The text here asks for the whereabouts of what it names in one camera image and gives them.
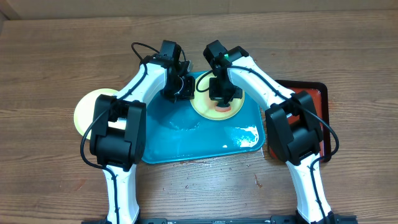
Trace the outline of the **orange sponge with dark scourer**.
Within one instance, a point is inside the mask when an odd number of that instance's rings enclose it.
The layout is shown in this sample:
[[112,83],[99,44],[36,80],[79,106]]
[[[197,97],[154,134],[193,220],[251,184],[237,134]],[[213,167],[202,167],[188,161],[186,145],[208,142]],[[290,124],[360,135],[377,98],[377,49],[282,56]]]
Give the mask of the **orange sponge with dark scourer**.
[[222,104],[222,105],[217,104],[215,106],[215,110],[217,112],[220,112],[220,113],[228,112],[228,111],[231,110],[231,105],[230,104],[227,104],[227,105],[225,105],[225,104]]

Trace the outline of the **yellow-green plate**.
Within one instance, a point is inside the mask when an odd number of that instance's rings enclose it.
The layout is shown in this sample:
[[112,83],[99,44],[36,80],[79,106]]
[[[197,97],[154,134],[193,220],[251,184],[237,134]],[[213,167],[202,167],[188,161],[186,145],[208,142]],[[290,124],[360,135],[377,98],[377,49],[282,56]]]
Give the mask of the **yellow-green plate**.
[[221,109],[220,111],[216,110],[217,101],[213,101],[209,97],[209,91],[205,91],[200,93],[195,90],[194,99],[190,100],[193,109],[204,118],[221,121],[236,115],[239,110],[243,107],[245,99],[245,92],[242,91],[242,98],[233,98],[232,101],[229,102],[229,107],[226,109]]
[[95,101],[100,95],[113,96],[117,91],[101,88],[87,93],[76,105],[73,115],[76,130],[83,136],[93,120]]

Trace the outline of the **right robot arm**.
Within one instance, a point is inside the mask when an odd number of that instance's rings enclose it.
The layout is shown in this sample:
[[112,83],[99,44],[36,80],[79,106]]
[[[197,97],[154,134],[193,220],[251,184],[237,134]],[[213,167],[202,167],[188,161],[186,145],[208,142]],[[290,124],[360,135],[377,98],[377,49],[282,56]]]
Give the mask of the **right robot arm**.
[[212,100],[228,103],[240,88],[264,109],[268,145],[286,163],[295,187],[297,222],[334,223],[319,165],[321,127],[326,123],[317,116],[310,94],[277,83],[240,46],[227,50],[215,41],[203,55],[215,74],[210,81]]

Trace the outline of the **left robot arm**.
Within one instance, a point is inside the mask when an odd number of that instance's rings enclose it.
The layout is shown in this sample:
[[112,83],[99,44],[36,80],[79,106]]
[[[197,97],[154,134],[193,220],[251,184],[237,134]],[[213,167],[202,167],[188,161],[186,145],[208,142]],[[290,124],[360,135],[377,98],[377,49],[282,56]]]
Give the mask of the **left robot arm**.
[[141,57],[137,75],[113,96],[95,101],[90,140],[95,168],[104,172],[109,212],[103,223],[137,223],[136,169],[146,147],[147,106],[156,94],[175,103],[194,97],[191,63],[176,42],[164,40],[154,55]]

